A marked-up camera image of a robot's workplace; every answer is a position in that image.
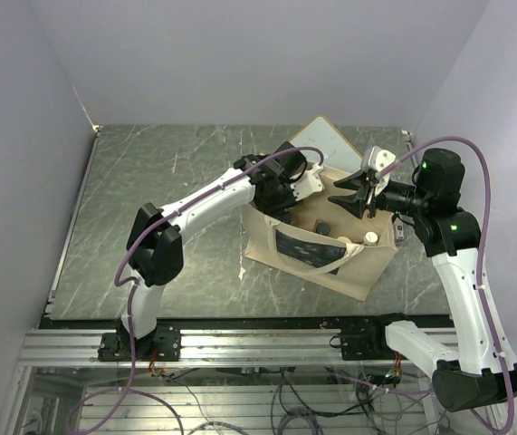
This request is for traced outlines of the cream cylindrical bottle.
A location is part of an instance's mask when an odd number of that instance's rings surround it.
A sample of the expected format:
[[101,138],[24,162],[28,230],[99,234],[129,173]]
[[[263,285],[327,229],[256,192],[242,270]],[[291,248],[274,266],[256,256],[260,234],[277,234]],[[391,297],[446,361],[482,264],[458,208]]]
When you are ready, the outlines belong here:
[[345,245],[348,245],[348,244],[352,243],[352,241],[348,237],[337,237],[336,240],[338,242],[341,242],[341,243],[345,244]]

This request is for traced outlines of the cream canvas tote bag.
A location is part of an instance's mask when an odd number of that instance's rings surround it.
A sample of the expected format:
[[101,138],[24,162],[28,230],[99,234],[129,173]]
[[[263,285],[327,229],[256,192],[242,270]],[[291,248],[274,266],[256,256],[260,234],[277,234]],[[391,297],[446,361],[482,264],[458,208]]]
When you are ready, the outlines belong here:
[[[252,204],[242,207],[242,221],[249,240],[245,256],[291,275],[364,301],[397,252],[392,214],[379,211],[373,217],[353,217],[345,209],[331,204],[329,196],[348,192],[333,186],[348,173],[324,168],[321,180],[325,189],[306,198],[291,210],[291,225],[269,217]],[[332,224],[328,237],[316,234],[315,222]],[[364,246],[364,235],[379,235],[377,246]],[[348,237],[345,245],[337,237]]]

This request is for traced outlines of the clear bottle with dark cap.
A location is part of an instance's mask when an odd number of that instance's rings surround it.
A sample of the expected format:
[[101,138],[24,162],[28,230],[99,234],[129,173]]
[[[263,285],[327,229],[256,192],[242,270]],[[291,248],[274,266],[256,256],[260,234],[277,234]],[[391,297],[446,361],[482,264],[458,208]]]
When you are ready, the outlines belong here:
[[286,223],[288,225],[291,225],[292,222],[293,222],[293,216],[291,214],[284,214],[283,216],[281,216],[280,220],[283,222],[283,223]]

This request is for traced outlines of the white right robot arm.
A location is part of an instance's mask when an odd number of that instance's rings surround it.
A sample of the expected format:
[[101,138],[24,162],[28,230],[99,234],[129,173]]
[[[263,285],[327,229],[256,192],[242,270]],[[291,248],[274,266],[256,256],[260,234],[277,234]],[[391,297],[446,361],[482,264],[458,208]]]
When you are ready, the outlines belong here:
[[459,207],[465,167],[459,155],[440,148],[424,152],[409,184],[392,181],[386,168],[394,154],[371,148],[359,171],[335,182],[348,196],[329,201],[356,218],[380,211],[411,218],[416,237],[436,269],[457,338],[453,351],[400,320],[373,331],[369,351],[380,359],[398,352],[430,377],[448,411],[463,411],[517,397],[517,356],[505,337],[484,271],[485,225]]

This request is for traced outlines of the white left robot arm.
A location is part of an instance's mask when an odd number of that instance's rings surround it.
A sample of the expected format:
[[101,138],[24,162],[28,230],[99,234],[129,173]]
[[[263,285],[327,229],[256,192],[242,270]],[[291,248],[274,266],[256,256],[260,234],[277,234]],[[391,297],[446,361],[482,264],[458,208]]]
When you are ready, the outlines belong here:
[[239,158],[217,179],[189,196],[137,212],[127,241],[127,253],[114,276],[117,287],[131,284],[120,318],[120,348],[133,360],[152,351],[158,306],[168,283],[184,267],[184,245],[219,218],[255,201],[269,211],[286,212],[298,200],[293,190],[309,166],[308,147],[285,142],[272,154]]

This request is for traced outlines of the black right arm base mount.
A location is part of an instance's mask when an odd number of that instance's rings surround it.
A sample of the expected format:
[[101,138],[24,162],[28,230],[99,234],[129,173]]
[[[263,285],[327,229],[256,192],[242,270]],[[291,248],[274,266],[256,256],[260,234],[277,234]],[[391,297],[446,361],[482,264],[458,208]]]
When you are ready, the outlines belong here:
[[387,345],[386,328],[399,321],[412,318],[401,313],[375,316],[342,316],[329,322],[338,329],[329,341],[333,349],[340,350],[343,361],[394,360],[395,352]]

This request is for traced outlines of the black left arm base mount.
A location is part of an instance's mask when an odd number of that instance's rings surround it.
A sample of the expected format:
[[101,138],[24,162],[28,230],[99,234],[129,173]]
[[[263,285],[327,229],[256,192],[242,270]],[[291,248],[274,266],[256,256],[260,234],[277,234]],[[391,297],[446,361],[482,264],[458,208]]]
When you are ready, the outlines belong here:
[[[158,324],[153,332],[133,339],[137,361],[154,360],[177,362],[181,351],[181,333],[169,324]],[[130,362],[129,331],[118,323],[114,333],[101,337],[98,361],[106,363]]]

